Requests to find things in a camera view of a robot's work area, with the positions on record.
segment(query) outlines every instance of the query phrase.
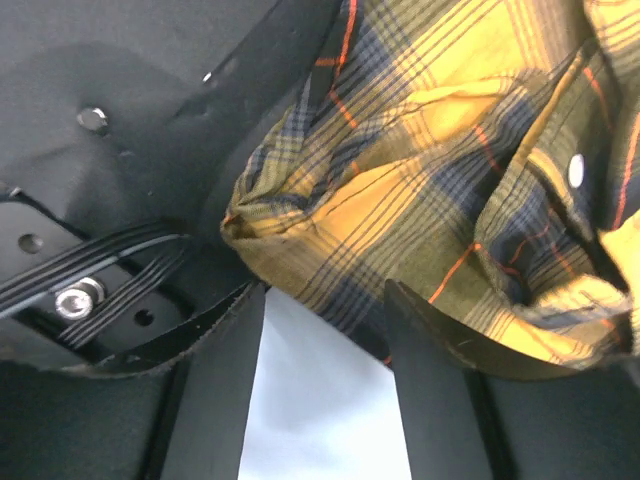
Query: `white button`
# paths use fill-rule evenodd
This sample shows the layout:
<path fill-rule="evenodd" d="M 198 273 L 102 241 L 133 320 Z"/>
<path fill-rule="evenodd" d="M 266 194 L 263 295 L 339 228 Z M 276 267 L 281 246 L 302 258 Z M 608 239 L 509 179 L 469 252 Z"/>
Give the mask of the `white button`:
<path fill-rule="evenodd" d="M 584 180 L 584 157 L 577 153 L 569 162 L 569 185 L 578 188 Z"/>

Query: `black cable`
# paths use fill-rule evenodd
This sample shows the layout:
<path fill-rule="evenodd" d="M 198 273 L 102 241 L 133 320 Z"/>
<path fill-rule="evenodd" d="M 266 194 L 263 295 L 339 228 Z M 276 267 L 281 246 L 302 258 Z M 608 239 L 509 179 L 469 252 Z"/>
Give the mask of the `black cable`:
<path fill-rule="evenodd" d="M 116 290 L 91 317 L 67 327 L 58 338 L 74 349 L 89 343 L 175 272 L 184 263 L 186 251 L 185 247 L 179 251 L 165 249 L 138 275 Z"/>
<path fill-rule="evenodd" d="M 180 238 L 163 223 L 133 227 L 85 242 L 0 285 L 0 319 L 91 276 L 118 260 Z"/>

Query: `white table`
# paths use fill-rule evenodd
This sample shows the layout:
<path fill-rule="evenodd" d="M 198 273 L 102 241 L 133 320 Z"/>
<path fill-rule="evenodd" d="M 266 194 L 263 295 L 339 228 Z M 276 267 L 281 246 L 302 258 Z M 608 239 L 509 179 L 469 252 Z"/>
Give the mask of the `white table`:
<path fill-rule="evenodd" d="M 410 480 L 393 374 L 267 294 L 240 480 Z"/>

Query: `screw hole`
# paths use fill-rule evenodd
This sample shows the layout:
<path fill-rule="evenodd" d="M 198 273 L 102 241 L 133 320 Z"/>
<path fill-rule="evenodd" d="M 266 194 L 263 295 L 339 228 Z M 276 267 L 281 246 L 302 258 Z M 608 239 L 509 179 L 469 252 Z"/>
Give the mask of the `screw hole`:
<path fill-rule="evenodd" d="M 40 250 L 42 250 L 43 246 L 44 240 L 33 233 L 22 235 L 18 239 L 18 247 L 20 247 L 20 250 L 30 255 L 35 255 L 36 253 L 38 253 Z"/>
<path fill-rule="evenodd" d="M 141 327 L 148 327 L 153 323 L 153 321 L 155 320 L 155 317 L 153 316 L 153 313 L 151 313 L 149 310 L 140 310 L 136 312 L 136 314 L 133 317 L 133 320 Z"/>

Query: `yellow plaid fabric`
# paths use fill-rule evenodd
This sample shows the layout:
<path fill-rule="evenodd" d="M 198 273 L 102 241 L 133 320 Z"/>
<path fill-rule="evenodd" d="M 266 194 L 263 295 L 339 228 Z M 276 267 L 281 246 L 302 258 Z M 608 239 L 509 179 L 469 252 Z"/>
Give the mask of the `yellow plaid fabric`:
<path fill-rule="evenodd" d="M 525 354 L 640 353 L 640 1 L 344 0 L 222 232 L 349 334 L 386 279 Z"/>

